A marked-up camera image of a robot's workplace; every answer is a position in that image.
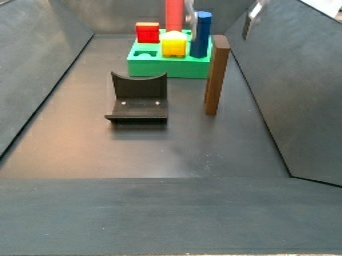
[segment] wooden block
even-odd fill
[[[214,35],[213,56],[205,95],[208,115],[217,115],[230,50],[232,48],[226,36]]]

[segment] dark gray floor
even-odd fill
[[[166,129],[105,119],[132,43],[95,38],[2,163],[0,255],[341,254],[342,190],[287,176],[233,58],[216,118],[170,79]]]
[[[0,205],[0,255],[342,253],[342,190],[289,178],[3,180]]]
[[[168,126],[114,127],[110,72],[128,75],[130,36],[102,36],[3,159],[0,178],[288,177],[234,58],[217,117],[206,80],[169,79]]]
[[[299,0],[273,0],[242,39],[228,32],[291,172],[342,185],[342,26]]]

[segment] green block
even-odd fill
[[[166,58],[162,55],[162,43],[141,44],[136,40],[128,57],[130,76],[158,76],[168,72],[169,77],[208,78],[213,48],[212,39],[208,57],[198,59],[189,56],[192,31],[184,30],[182,32],[188,34],[189,40],[185,58]]]

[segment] blue block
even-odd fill
[[[210,12],[198,12],[197,39],[192,41],[190,46],[190,56],[194,58],[208,57],[212,18]]]

